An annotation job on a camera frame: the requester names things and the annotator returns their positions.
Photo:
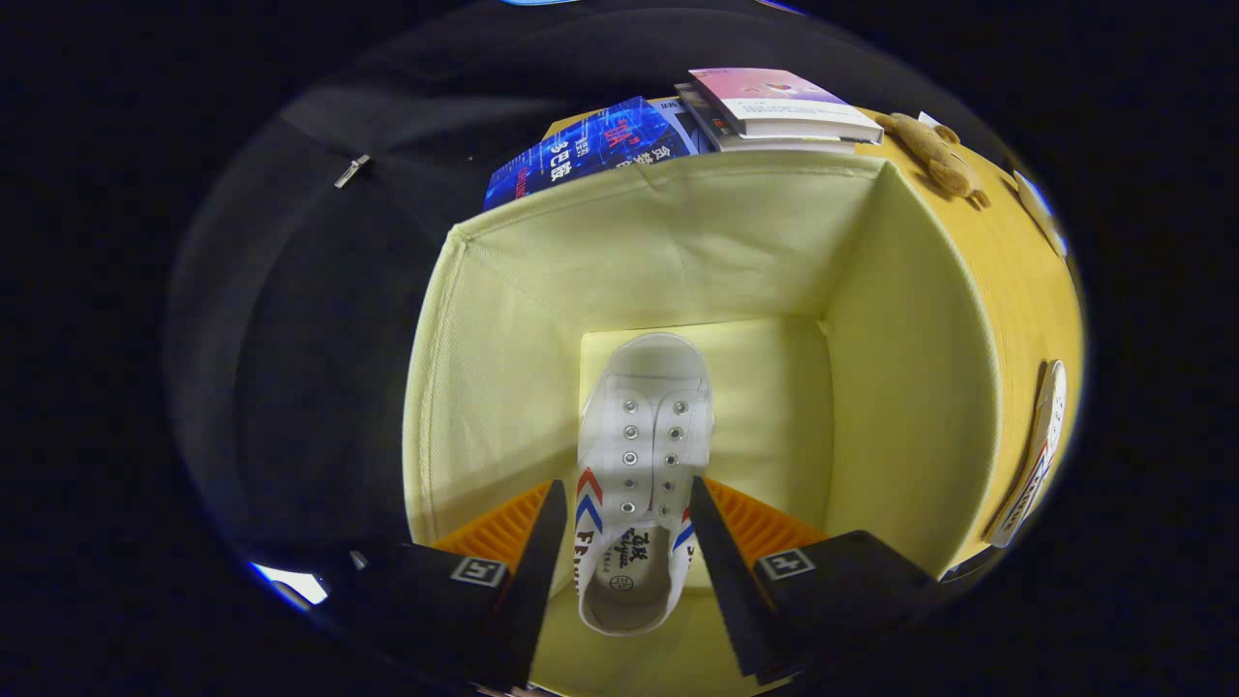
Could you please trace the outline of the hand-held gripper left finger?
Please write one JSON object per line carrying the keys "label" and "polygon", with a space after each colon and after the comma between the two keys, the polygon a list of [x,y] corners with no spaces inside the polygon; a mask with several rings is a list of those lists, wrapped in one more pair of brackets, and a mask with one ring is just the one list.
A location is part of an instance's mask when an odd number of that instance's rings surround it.
{"label": "hand-held gripper left finger", "polygon": [[522,687],[566,522],[563,482],[543,482],[437,543],[368,552],[318,618],[434,691]]}

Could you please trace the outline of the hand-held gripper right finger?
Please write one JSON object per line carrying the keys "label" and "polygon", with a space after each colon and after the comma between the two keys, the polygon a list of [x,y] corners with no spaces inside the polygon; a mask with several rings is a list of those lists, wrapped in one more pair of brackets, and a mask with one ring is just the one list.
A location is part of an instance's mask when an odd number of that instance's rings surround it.
{"label": "hand-held gripper right finger", "polygon": [[876,535],[826,535],[696,475],[689,519],[740,671],[820,678],[947,605],[949,591]]}

